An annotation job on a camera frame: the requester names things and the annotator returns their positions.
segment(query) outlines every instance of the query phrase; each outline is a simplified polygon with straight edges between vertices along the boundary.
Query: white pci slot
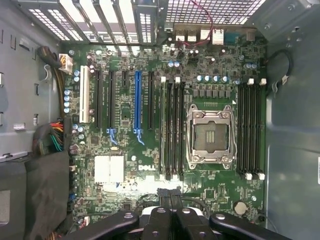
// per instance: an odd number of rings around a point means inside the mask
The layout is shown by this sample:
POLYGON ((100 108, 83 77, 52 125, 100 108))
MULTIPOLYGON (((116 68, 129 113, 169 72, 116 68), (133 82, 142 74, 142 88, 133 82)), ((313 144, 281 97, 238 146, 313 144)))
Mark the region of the white pci slot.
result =
POLYGON ((88 66, 80 67, 80 123, 89 122, 89 74, 88 66))

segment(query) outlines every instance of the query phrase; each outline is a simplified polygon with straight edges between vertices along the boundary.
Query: green circuit board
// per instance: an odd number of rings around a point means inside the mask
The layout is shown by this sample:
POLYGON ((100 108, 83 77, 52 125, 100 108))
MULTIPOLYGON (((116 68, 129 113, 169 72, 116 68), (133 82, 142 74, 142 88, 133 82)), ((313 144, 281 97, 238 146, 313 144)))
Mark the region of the green circuit board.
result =
MULTIPOLYGON (((136 202, 142 195, 155 194, 157 188, 179 188, 184 196, 203 200, 210 209, 235 214, 234 203, 243 201, 248 209, 248 219, 254 218, 258 209, 264 207, 264 181, 241 179, 237 173, 235 156, 231 164, 197 164, 190 168, 187 161, 188 127, 187 115, 191 105, 196 105, 202 111, 222 111, 226 106, 231 109, 233 116, 234 139, 238 139, 238 84, 248 81, 248 78, 261 79, 266 77, 266 70, 260 65, 265 58, 266 43, 264 39, 255 42, 241 42, 236 40, 231 45, 209 45, 198 47, 196 60, 191 56, 192 49, 182 48, 172 51, 172 45, 163 47, 132 47, 131 52, 126 47, 118 53, 114 46, 100 45, 67 45, 65 50, 74 50, 73 71, 88 66, 92 70, 89 76, 88 101, 90 114, 86 123, 79 122, 80 113, 80 82, 75 77, 66 78, 66 89, 72 93, 70 112, 74 128, 72 144, 74 147, 72 158, 76 165, 74 212, 76 216, 87 213, 107 212, 116 213, 119 209, 136 208, 136 202), (256 64, 256 68, 246 67, 246 64, 256 64), (100 72, 102 82, 97 83, 96 71, 100 72), (141 71, 141 140, 138 141, 134 133, 135 124, 135 74, 141 71), (113 74, 113 89, 110 88, 110 73, 113 74), (174 109, 164 98, 164 88, 172 82, 172 87, 184 84, 183 107, 174 109), (112 128, 115 129, 114 140, 107 133, 109 128, 109 96, 112 93, 112 128), (173 125, 170 120, 170 131, 178 127, 182 121, 182 139, 172 141, 177 143, 176 159, 180 159, 180 145, 183 148, 181 156, 183 176, 178 169, 170 165, 170 176, 166 176, 162 161, 165 158, 162 148, 166 146, 167 138, 163 136, 163 127, 168 127, 166 114, 174 111, 183 111, 183 118, 176 117, 173 125), (109 161, 109 166, 97 164, 97 156, 109 161), (98 177, 105 182, 97 182, 98 177)), ((259 148, 260 165, 264 165, 265 158, 265 95, 262 94, 259 114, 259 148)), ((179 160, 173 160, 177 166, 179 160)), ((199 207, 190 202, 186 206, 199 207)))

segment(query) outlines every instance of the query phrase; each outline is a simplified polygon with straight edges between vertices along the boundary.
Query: motherboard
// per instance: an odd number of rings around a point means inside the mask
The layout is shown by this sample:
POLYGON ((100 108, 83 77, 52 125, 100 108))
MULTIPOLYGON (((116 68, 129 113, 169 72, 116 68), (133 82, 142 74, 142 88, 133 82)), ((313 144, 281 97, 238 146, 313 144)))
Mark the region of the motherboard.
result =
POLYGON ((264 39, 65 50, 76 216, 139 212, 160 188, 249 220, 263 209, 264 39))

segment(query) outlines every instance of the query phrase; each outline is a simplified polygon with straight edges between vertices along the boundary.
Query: cpu socket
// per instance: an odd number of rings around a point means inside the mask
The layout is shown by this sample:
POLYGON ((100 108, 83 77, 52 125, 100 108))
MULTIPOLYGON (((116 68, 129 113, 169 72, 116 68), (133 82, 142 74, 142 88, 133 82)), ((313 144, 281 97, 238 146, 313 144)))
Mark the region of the cpu socket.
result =
POLYGON ((186 158, 190 169, 198 164, 223 164, 229 169, 235 155, 234 115, 230 105, 223 110, 188 110, 186 158))

